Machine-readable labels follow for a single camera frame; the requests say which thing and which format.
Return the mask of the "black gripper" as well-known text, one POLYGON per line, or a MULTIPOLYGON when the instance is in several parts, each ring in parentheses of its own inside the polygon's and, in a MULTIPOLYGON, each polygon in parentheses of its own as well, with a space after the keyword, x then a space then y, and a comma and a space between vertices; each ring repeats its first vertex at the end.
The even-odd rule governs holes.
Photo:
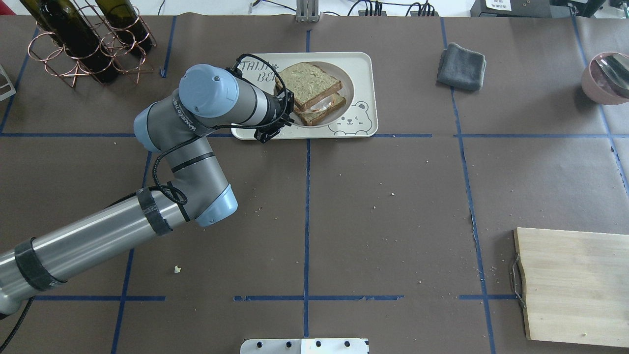
POLYGON ((279 96, 265 94, 267 108, 261 122, 255 125, 255 139, 260 143, 267 143, 279 135, 283 127, 290 127, 294 119, 290 118, 294 110, 294 93, 288 89, 282 89, 279 96))

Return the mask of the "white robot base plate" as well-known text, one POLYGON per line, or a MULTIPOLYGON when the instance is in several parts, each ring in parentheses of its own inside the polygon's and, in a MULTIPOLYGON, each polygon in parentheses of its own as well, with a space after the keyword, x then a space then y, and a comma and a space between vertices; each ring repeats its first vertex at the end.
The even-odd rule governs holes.
POLYGON ((279 338, 243 341, 241 354, 369 354, 363 338, 279 338))

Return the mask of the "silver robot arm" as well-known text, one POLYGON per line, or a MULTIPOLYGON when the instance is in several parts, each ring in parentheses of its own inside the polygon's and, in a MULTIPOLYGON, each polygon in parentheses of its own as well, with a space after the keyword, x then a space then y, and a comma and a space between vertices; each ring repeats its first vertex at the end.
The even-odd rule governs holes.
POLYGON ((144 187, 123 200, 41 237, 32 237, 1 256, 1 316, 23 301, 65 284, 137 245, 168 235, 195 220, 206 227, 238 207, 207 136, 223 128, 249 128, 265 143, 291 125, 293 93, 280 84, 271 95, 229 69, 193 65, 170 96, 141 112, 137 140, 166 160, 173 180, 144 187))

